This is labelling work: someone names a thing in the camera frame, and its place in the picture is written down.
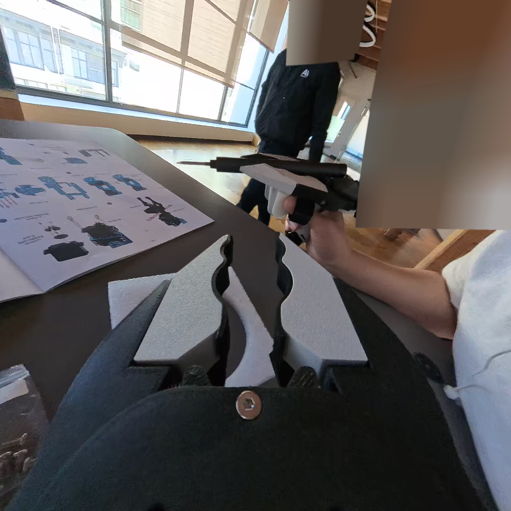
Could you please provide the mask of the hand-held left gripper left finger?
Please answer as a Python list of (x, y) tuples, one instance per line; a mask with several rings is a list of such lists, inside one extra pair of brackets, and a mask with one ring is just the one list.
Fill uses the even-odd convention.
[(215, 365), (227, 315), (233, 259), (226, 234), (174, 275), (134, 356), (141, 365)]

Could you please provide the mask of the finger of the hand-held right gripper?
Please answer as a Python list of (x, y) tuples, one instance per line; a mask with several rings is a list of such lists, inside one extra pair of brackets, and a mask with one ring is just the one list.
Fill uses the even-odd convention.
[(267, 163), (241, 166), (240, 170), (265, 185), (265, 198), (268, 201), (267, 211), (276, 219), (282, 219), (287, 215), (284, 201), (292, 195), (297, 185), (323, 193), (328, 192), (327, 186), (315, 177), (296, 175), (285, 169), (272, 167)]

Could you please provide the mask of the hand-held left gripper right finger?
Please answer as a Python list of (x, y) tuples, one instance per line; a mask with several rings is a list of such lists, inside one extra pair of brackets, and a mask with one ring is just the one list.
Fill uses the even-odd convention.
[(271, 361), (279, 384), (301, 367), (320, 380), (331, 367), (365, 366), (368, 357), (332, 275), (285, 235), (276, 241), (276, 312)]

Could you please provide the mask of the black electric screwdriver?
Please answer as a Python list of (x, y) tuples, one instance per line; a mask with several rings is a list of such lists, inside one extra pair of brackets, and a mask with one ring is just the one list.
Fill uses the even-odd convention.
[(178, 164), (206, 166), (223, 173), (244, 173), (241, 168), (256, 164), (267, 164), (276, 169), (283, 169), (296, 175), (343, 177), (347, 174), (346, 164), (310, 162), (308, 160), (284, 160), (263, 155), (246, 155), (243, 157), (218, 157), (207, 162), (182, 161)]

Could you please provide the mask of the person's right forearm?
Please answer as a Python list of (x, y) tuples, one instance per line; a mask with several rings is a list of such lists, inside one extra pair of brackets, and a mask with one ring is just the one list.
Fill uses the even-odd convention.
[(457, 311), (443, 277), (397, 267), (360, 252), (325, 265), (336, 278), (392, 307), (439, 338), (453, 340)]

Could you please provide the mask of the dark desk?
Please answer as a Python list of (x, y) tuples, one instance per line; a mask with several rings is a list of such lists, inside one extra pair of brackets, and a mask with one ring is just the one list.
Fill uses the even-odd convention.
[(451, 343), (440, 340), (376, 299), (336, 280), (348, 314), (368, 357), (365, 366), (328, 369), (323, 380), (310, 367), (296, 370), (276, 388), (226, 387), (230, 327), (215, 365), (141, 365), (134, 356), (171, 282), (164, 280), (114, 329), (108, 283), (178, 273), (222, 236), (233, 238), (233, 268), (273, 339), (282, 293), (277, 286), (278, 235), (214, 195), (179, 170), (160, 162), (126, 135), (99, 128), (1, 121), (1, 135), (72, 141), (97, 137), (161, 184), (176, 186), (214, 223), (124, 262), (74, 280), (48, 293), (1, 305), (1, 369), (23, 363), (55, 415), (45, 449), (78, 449), (100, 433), (121, 439), (128, 433), (178, 431), (213, 438), (296, 445), (363, 422), (377, 433), (393, 428), (432, 435), (427, 426), (443, 412), (440, 378), (454, 382)]

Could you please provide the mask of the person's right hand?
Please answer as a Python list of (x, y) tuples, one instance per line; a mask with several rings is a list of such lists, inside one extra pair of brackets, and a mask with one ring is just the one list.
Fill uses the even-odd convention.
[(315, 211), (308, 223), (305, 252), (335, 278), (354, 268), (355, 256), (348, 242), (342, 212)]

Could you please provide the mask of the white foam piece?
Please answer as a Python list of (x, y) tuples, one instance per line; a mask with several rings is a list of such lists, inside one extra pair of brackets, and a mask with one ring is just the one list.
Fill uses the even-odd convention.
[[(173, 276), (168, 273), (109, 282), (111, 328), (114, 329), (164, 280), (171, 280)], [(223, 294), (230, 327), (225, 386), (276, 388), (278, 381), (270, 360), (273, 339), (233, 268), (229, 268), (229, 282)]]

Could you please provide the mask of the printed instruction sheet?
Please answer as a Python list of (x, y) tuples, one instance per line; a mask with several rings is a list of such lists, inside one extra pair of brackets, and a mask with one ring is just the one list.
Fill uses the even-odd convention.
[(1, 138), (1, 303), (211, 223), (104, 144)]

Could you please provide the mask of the narrow beige roller blind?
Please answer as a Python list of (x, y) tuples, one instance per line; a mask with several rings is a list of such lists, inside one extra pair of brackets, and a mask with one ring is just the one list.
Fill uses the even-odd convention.
[(275, 51), (288, 3), (288, 1), (255, 1), (248, 33), (270, 52)]

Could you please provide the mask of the wide beige roller blind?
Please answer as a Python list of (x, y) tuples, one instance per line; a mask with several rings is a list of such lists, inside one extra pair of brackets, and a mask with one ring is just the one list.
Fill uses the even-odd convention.
[(112, 1), (126, 48), (232, 88), (254, 1)]

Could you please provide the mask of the person's white t-shirt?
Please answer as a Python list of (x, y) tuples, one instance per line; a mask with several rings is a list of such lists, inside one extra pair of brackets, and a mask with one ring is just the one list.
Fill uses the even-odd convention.
[(457, 310), (456, 387), (489, 490), (510, 510), (510, 231), (497, 230), (442, 270)]

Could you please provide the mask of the clear plastic parts bag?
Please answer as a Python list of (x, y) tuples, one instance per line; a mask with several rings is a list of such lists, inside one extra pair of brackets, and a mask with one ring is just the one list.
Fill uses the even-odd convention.
[(1, 508), (32, 469), (48, 419), (30, 372), (22, 364), (1, 371)]

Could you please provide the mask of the large black-framed window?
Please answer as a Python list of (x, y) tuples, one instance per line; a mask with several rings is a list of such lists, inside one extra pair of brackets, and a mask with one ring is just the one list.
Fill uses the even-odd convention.
[(255, 38), (247, 33), (230, 88), (122, 46), (111, 7), (112, 1), (1, 1), (1, 34), (15, 85), (208, 123), (250, 124), (271, 53)]

